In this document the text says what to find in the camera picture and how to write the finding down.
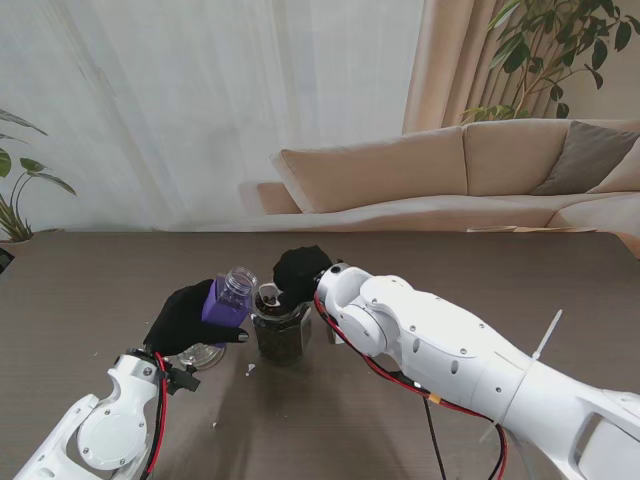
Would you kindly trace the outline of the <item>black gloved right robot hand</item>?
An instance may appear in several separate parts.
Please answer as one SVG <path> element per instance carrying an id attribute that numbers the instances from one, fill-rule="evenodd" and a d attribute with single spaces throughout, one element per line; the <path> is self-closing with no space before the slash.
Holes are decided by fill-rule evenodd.
<path id="1" fill-rule="evenodd" d="M 273 282 L 280 291 L 279 303 L 294 309 L 313 300 L 319 276 L 333 265 L 317 245 L 286 251 L 273 267 Z"/>

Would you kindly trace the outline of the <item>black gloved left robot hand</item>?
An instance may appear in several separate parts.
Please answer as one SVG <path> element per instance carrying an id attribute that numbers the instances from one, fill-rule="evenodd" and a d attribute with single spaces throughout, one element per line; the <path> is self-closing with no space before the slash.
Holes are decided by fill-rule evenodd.
<path id="1" fill-rule="evenodd" d="M 172 293 L 143 340 L 152 354 L 174 356 L 196 344 L 245 343 L 248 333 L 239 327 L 204 323 L 201 314 L 212 279 Z"/>

